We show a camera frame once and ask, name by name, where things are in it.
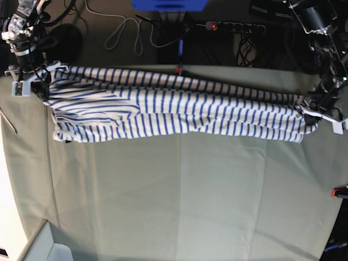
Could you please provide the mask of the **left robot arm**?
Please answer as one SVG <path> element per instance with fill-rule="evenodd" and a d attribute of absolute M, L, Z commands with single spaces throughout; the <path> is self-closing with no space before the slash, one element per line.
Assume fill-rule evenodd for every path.
<path fill-rule="evenodd" d="M 344 123 L 336 103 L 347 87 L 347 46 L 344 33 L 336 24 L 338 18 L 331 1 L 284 1 L 308 36 L 311 51 L 321 66 L 320 82 L 307 92 L 298 112 L 308 126 L 320 120 Z"/>

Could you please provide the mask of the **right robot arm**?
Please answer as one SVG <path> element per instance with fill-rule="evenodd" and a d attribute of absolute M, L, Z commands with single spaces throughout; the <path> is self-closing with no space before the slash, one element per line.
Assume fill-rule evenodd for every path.
<path fill-rule="evenodd" d="M 35 94 L 46 101 L 49 98 L 51 72 L 65 67 L 47 52 L 59 41 L 47 32 L 50 16 L 45 12 L 50 1 L 19 1 L 12 16 L 7 17 L 1 31 L 2 40 L 9 45 L 17 65 L 9 65 L 4 71 L 11 76 L 11 94 L 27 97 Z"/>

